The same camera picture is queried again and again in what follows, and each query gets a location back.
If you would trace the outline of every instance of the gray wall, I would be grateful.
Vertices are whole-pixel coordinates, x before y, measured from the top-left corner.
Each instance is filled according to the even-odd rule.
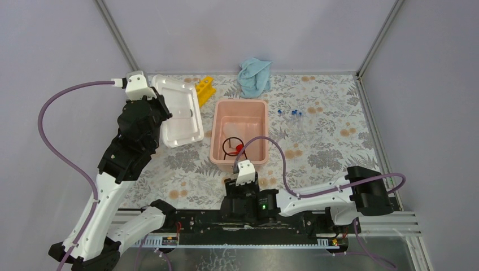
[[[56,92],[128,66],[93,1],[1,1],[0,25],[0,270],[55,270],[47,251],[70,233],[90,187],[43,145],[38,112]],[[68,94],[47,111],[47,136],[94,177],[124,99],[110,86]]]
[[[477,270],[479,2],[406,1],[364,76],[435,270]]]
[[[236,72],[255,56],[287,72],[355,71],[395,0],[105,1],[141,69]]]

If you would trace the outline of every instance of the floral pattern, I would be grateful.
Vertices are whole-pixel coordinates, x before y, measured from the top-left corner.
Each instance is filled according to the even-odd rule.
[[[170,77],[195,83],[204,76]],[[220,208],[229,174],[209,160],[215,104],[219,99],[239,99],[241,88],[235,75],[212,77],[216,93],[201,108],[204,140],[177,148],[161,145],[121,207],[140,208],[163,199],[176,208]],[[285,153],[290,187],[329,181],[352,165],[378,170],[351,75],[273,75],[271,90],[258,99],[268,103],[269,136]],[[301,112],[302,117],[293,117],[292,110]],[[279,189],[284,186],[281,156],[269,146],[269,162],[258,169],[259,185],[261,189]]]

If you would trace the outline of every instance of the blue cloth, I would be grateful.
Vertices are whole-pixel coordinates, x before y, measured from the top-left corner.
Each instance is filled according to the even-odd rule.
[[[238,74],[241,85],[241,98],[257,98],[263,90],[270,90],[269,66],[271,61],[250,58],[240,64],[242,70]]]

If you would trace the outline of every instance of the pink container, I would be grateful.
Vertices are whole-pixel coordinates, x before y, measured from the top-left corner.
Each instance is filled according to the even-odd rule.
[[[226,136],[223,126],[233,123],[239,138],[246,144],[250,139],[257,136],[268,136],[268,104],[263,100],[220,100],[216,103],[213,130],[211,132],[210,160],[222,171],[233,172],[233,163],[236,156],[226,156],[224,159],[223,142]],[[229,142],[225,144],[227,152],[234,152]],[[248,159],[261,167],[269,159],[268,144],[266,140],[259,139],[246,149]]]

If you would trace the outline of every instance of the white plastic lid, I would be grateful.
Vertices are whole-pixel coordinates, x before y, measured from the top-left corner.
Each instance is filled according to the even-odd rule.
[[[195,86],[161,75],[155,75],[151,84],[158,94],[164,96],[165,104],[173,115],[161,125],[163,143],[174,148],[203,140],[203,124]]]

